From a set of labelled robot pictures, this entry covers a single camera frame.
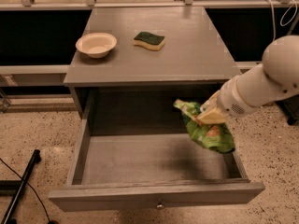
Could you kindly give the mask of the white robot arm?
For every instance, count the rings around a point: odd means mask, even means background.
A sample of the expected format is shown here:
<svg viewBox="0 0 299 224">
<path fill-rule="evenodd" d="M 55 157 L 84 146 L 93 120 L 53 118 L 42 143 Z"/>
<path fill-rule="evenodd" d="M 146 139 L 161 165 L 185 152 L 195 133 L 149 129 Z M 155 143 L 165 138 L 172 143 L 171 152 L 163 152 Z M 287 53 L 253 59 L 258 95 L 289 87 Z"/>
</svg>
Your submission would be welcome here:
<svg viewBox="0 0 299 224">
<path fill-rule="evenodd" d="M 226 81 L 201 107 L 195 118 L 205 124 L 244 117 L 260 106 L 299 93 L 299 36 L 283 36 L 267 46 L 262 62 Z"/>
</svg>

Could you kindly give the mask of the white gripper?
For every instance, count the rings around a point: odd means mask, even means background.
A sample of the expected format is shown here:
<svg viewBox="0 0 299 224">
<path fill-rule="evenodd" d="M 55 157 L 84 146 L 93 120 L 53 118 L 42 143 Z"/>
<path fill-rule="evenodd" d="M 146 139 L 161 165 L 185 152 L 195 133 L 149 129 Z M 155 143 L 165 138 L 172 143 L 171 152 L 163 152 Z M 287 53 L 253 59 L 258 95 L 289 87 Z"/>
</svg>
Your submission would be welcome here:
<svg viewBox="0 0 299 224">
<path fill-rule="evenodd" d="M 205 124 L 221 124 L 226 116 L 241 118 L 253 113 L 256 107 L 248 105 L 237 89 L 239 76 L 225 82 L 219 91 L 213 93 L 200 107 L 197 120 Z"/>
</svg>

